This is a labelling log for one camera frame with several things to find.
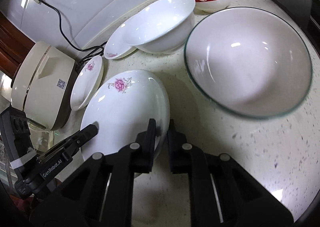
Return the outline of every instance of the black metal bracket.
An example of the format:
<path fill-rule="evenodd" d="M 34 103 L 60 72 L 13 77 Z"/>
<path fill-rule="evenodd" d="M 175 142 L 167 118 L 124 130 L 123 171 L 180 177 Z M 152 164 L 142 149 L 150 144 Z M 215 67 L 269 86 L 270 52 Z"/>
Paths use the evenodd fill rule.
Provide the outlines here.
<path fill-rule="evenodd" d="M 300 27 L 320 57 L 320 0 L 272 0 Z"/>
<path fill-rule="evenodd" d="M 27 117 L 23 111 L 8 107 L 0 114 L 0 131 L 10 162 L 33 150 Z M 95 125 L 88 125 L 62 140 L 50 150 L 14 169 L 18 181 L 14 187 L 22 199 L 34 194 L 46 198 L 56 187 L 53 179 L 73 160 L 73 156 L 85 143 L 98 133 Z"/>
<path fill-rule="evenodd" d="M 34 226 L 131 226 L 134 173 L 152 169 L 156 121 L 119 152 L 93 154 L 30 217 Z"/>
<path fill-rule="evenodd" d="M 204 153 L 175 130 L 168 131 L 170 169 L 189 176 L 191 226 L 291 226 L 293 217 L 228 154 Z"/>

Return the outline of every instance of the wooden cabinet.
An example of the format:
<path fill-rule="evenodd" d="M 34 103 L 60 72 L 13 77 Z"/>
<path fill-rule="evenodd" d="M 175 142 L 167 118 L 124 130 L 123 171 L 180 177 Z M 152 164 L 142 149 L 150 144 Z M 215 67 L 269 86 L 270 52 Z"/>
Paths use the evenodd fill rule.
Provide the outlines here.
<path fill-rule="evenodd" d="M 13 78 L 35 43 L 0 13 L 0 70 Z"/>

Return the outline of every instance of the black power cord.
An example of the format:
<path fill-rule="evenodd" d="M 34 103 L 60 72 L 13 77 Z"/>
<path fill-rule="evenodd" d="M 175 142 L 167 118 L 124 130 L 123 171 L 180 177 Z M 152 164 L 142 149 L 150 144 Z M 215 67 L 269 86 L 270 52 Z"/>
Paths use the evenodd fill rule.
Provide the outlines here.
<path fill-rule="evenodd" d="M 75 47 L 71 42 L 70 40 L 66 37 L 66 35 L 64 34 L 64 32 L 62 31 L 62 26 L 61 26 L 61 22 L 62 22 L 62 19 L 61 19 L 61 14 L 60 14 L 60 11 L 55 8 L 54 6 L 48 4 L 47 2 L 43 1 L 43 0 L 38 0 L 39 2 L 43 3 L 44 5 L 50 7 L 51 9 L 55 10 L 59 16 L 59 28 L 60 28 L 60 32 L 62 34 L 62 36 L 66 39 L 66 41 L 76 50 L 78 51 L 89 51 L 89 50 L 93 50 L 92 52 L 90 52 L 88 55 L 86 55 L 84 58 L 82 58 L 80 61 L 79 61 L 79 67 L 81 67 L 86 61 L 90 60 L 92 57 L 94 56 L 97 56 L 97 55 L 103 55 L 103 51 L 104 51 L 104 48 L 103 46 L 107 43 L 107 42 L 104 42 L 103 44 L 101 45 L 97 45 L 97 46 L 92 46 L 90 48 L 87 48 L 87 49 L 79 49 L 78 47 Z"/>

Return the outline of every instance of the countertop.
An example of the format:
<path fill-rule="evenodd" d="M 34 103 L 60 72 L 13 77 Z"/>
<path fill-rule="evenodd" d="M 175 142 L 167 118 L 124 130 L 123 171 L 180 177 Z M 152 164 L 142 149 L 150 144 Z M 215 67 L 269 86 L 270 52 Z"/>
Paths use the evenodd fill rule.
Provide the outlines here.
<path fill-rule="evenodd" d="M 133 9 L 107 27 L 91 45 L 106 41 L 127 18 L 151 2 Z M 104 59 L 103 81 L 132 69 L 154 72 L 170 100 L 171 118 L 177 131 L 204 152 L 230 154 L 293 214 L 295 220 L 307 209 L 320 188 L 320 60 L 297 25 L 271 0 L 233 0 L 229 7 L 252 6 L 270 11 L 290 23 L 302 36 L 311 55 L 313 82 L 310 93 L 294 112 L 270 120 L 245 120 L 230 115 L 206 99 L 192 84 L 183 49 L 173 55 L 152 55 L 140 50 L 120 60 Z M 195 10 L 196 22 L 206 13 Z M 72 112 L 67 124 L 55 132 L 55 143 L 80 129 L 84 109 Z M 59 174 L 64 180 L 83 163 L 80 152 Z M 172 175 L 166 144 L 152 172 L 134 181 L 132 225 L 190 226 L 188 177 Z"/>

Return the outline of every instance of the qr code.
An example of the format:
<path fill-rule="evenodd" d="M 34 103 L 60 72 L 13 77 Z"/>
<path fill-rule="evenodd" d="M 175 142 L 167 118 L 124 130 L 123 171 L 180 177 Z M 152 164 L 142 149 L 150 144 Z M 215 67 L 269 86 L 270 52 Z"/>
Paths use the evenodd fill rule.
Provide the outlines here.
<path fill-rule="evenodd" d="M 57 87 L 59 87 L 61 89 L 64 89 L 66 87 L 66 82 L 61 80 L 61 79 L 59 79 Z"/>

